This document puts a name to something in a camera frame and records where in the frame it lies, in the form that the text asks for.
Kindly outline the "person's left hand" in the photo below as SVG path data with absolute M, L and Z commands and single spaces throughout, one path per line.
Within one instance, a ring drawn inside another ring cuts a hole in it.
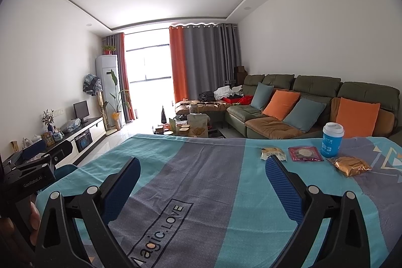
M 31 244 L 33 246 L 35 246 L 37 243 L 37 236 L 38 236 L 38 232 L 39 232 L 39 226 L 41 223 L 41 219 L 40 219 L 39 211 L 32 201 L 30 202 L 30 208 L 31 208 L 31 215 L 30 215 L 29 221 L 30 221 L 31 227 L 33 229 L 32 233 L 30 235 L 30 241 L 31 241 Z

